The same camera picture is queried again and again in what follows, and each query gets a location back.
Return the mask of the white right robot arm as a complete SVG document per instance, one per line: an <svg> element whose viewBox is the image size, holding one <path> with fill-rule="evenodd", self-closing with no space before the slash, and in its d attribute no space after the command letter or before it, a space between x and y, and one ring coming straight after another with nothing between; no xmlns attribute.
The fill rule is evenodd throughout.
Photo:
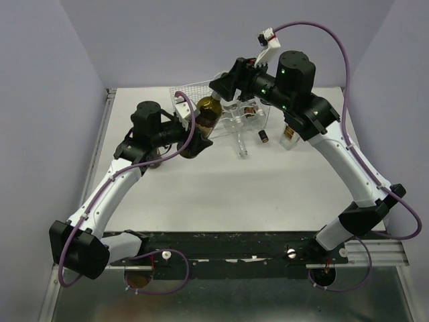
<svg viewBox="0 0 429 322"><path fill-rule="evenodd" d="M341 132L340 115L325 98L312 93L315 74L316 67L307 55L286 51L280 55L275 76L267 73L266 66L255 66L251 58L238 58L209 87L226 101L232 101L239 91L241 101L257 97L278 108L285 123L324 156L348 188L353 202L308 246L310 258L322 263L339 244L365 235L386 217L397 204L390 192L403 197L406 190L380 174L376 174L379 184L371 180L358 163L364 155Z"/></svg>

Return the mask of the clear tall bottle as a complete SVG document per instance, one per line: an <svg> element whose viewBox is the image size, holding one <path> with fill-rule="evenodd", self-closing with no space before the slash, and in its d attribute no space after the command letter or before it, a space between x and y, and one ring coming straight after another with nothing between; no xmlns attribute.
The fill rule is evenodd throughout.
<svg viewBox="0 0 429 322"><path fill-rule="evenodd" d="M223 105L222 123L237 144L240 157L246 158L247 148L243 138L243 116L239 112L239 106L236 103Z"/></svg>

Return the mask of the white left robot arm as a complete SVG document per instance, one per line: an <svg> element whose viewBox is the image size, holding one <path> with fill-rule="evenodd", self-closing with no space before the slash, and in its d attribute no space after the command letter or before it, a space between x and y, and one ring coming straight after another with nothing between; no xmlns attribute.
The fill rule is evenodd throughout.
<svg viewBox="0 0 429 322"><path fill-rule="evenodd" d="M168 113L155 101L143 101L131 115L132 127L117 146L113 160L88 199L65 222L55 221L49 229L54 263L90 279L105 267L128 259L143 264L149 255L147 237L133 231L104 235L107 224L131 187L146 170L166 161L158 148L178 144L180 150L197 155L212 142L197 129L196 105L178 93L174 112Z"/></svg>

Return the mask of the dark wine bottle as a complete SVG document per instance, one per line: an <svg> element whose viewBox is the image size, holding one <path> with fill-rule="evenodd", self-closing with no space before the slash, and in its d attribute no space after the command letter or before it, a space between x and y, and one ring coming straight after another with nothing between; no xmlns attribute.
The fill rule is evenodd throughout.
<svg viewBox="0 0 429 322"><path fill-rule="evenodd" d="M197 103L196 107L199 111L199 114L195 118L196 129L194 134L197 134L197 132L200 131L203 133L204 137L208 138L223 113L223 108L221 106L221 96L213 91L211 95L203 97ZM195 158L192 156L192 140L180 153L180 155L183 158Z"/></svg>

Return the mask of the clear square bottle brown label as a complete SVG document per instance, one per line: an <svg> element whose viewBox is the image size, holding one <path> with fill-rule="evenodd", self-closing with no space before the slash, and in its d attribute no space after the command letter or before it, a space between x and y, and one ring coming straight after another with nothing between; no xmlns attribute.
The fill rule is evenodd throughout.
<svg viewBox="0 0 429 322"><path fill-rule="evenodd" d="M258 118L263 117L265 112L262 109L258 109L254 106L246 106L243 108L243 116L245 118Z"/></svg>

